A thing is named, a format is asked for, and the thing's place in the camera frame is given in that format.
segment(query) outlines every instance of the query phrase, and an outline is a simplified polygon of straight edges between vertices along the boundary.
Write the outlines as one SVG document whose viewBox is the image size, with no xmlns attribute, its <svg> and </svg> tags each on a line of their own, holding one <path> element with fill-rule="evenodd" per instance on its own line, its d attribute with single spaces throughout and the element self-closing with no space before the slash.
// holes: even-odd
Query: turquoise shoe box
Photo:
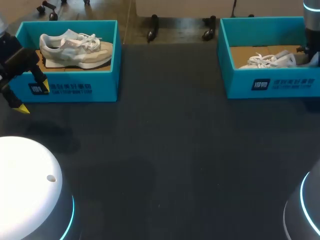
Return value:
<svg viewBox="0 0 320 240">
<path fill-rule="evenodd" d="M 320 97 L 320 67 L 238 69 L 230 47 L 306 45 L 303 17 L 223 18 L 217 54 L 229 99 Z"/>
<path fill-rule="evenodd" d="M 116 20 L 23 22 L 16 37 L 23 47 L 38 50 L 41 34 L 60 36 L 68 29 L 76 33 L 95 34 L 97 38 L 102 38 L 101 41 L 113 43 L 110 70 L 44 71 L 50 87 L 49 94 L 39 92 L 33 75 L 25 72 L 10 82 L 11 89 L 24 103 L 117 101 L 121 39 Z"/>
</svg>

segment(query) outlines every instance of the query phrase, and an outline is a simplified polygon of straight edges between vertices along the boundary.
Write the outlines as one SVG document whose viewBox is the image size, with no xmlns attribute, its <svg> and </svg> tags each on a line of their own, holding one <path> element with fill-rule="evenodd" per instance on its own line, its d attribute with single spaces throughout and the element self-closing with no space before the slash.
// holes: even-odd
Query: glowing blue light ring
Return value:
<svg viewBox="0 0 320 240">
<path fill-rule="evenodd" d="M 305 7 L 305 9 L 311 12 L 320 12 L 320 9 L 314 9 L 314 8 L 308 7 L 305 3 L 303 3 L 303 6 Z"/>
<path fill-rule="evenodd" d="M 74 214 L 75 214 L 75 200 L 74 200 L 74 196 L 72 196 L 72 215 L 71 215 L 71 219 L 70 219 L 70 222 L 69 222 L 69 225 L 68 227 L 66 228 L 64 234 L 62 235 L 62 237 L 60 238 L 60 240 L 63 240 L 65 238 L 65 236 L 67 235 L 69 229 L 70 229 L 70 226 L 72 224 L 72 221 L 74 219 Z"/>
<path fill-rule="evenodd" d="M 307 213 L 307 210 L 306 210 L 306 206 L 305 206 L 305 202 L 304 202 L 304 198 L 302 196 L 302 193 L 303 193 L 303 188 L 304 188 L 304 183 L 305 183 L 305 180 L 307 178 L 307 176 L 309 175 L 310 172 L 307 173 L 307 175 L 305 175 L 302 183 L 301 183 L 301 188 L 300 188 L 300 201 L 301 201 L 301 205 L 302 205 L 302 209 L 303 209 L 303 212 L 304 212 L 304 215 L 306 217 L 306 219 L 308 220 L 308 222 L 310 223 L 311 227 L 315 230 L 315 232 L 320 236 L 320 231 L 319 229 L 316 227 L 316 225 L 314 224 L 314 222 L 311 220 L 309 214 Z"/>
</svg>

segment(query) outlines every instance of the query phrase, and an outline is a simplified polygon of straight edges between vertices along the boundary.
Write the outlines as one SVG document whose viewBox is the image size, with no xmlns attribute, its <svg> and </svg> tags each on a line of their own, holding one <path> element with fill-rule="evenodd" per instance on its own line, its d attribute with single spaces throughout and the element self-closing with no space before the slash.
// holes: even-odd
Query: sneaker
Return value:
<svg viewBox="0 0 320 240">
<path fill-rule="evenodd" d="M 78 34 L 69 29 L 61 36 L 42 34 L 39 42 L 47 68 L 94 69 L 112 58 L 113 44 L 100 41 L 95 34 Z"/>
<path fill-rule="evenodd" d="M 240 67 L 240 69 L 265 69 L 265 68 L 289 68 L 297 65 L 295 55 L 287 50 L 279 52 L 276 55 L 252 56 L 248 60 L 248 64 Z"/>
</svg>

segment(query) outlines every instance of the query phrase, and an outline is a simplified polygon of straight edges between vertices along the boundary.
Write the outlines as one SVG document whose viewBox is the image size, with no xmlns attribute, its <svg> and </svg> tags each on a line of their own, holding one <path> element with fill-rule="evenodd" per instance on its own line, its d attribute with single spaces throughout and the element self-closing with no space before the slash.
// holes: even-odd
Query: cardboard bottom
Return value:
<svg viewBox="0 0 320 240">
<path fill-rule="evenodd" d="M 39 56 L 40 61 L 37 63 L 39 68 L 42 72 L 80 72 L 80 71 L 110 71 L 110 63 L 111 61 L 107 62 L 106 64 L 102 65 L 101 67 L 95 69 L 82 69 L 77 67 L 65 67 L 65 68 L 47 68 L 44 65 L 43 56 L 40 50 L 35 51 L 36 54 Z"/>
<path fill-rule="evenodd" d="M 232 54 L 234 66 L 238 69 L 247 65 L 248 59 L 256 56 L 257 53 L 262 56 L 276 55 L 283 50 L 288 50 L 290 53 L 305 55 L 303 52 L 297 52 L 299 45 L 278 45 L 278 46 L 232 46 L 230 51 Z"/>
</svg>

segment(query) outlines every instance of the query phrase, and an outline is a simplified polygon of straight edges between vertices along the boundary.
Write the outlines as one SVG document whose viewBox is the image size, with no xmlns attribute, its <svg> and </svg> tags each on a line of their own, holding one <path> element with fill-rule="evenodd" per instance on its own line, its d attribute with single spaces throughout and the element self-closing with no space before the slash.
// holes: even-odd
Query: table surface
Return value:
<svg viewBox="0 0 320 240">
<path fill-rule="evenodd" d="M 1 136 L 58 159 L 84 240 L 284 240 L 290 193 L 320 156 L 300 99 L 228 100 L 214 41 L 123 47 L 115 103 L 1 98 Z"/>
</svg>

